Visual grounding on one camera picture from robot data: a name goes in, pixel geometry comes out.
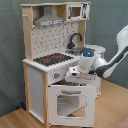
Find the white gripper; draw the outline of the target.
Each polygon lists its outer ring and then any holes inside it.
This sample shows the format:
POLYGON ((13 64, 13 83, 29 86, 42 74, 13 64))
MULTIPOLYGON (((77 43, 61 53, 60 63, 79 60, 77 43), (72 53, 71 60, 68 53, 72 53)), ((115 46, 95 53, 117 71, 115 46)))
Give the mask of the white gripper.
POLYGON ((76 66, 70 67, 65 75, 65 80, 67 82, 73 82, 73 83, 85 83, 88 73, 89 73, 88 70, 81 72, 77 69, 76 66))

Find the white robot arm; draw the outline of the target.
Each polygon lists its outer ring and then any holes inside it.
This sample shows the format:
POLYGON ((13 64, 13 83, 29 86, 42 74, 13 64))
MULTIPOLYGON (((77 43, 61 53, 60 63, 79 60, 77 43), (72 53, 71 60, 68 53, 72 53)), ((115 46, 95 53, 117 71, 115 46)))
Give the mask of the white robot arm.
POLYGON ((100 78, 109 77, 114 69, 128 56, 128 25, 117 34, 116 40, 118 52, 109 62, 96 50, 86 48, 80 56, 78 65, 69 68, 65 80, 86 84, 91 69, 100 78))

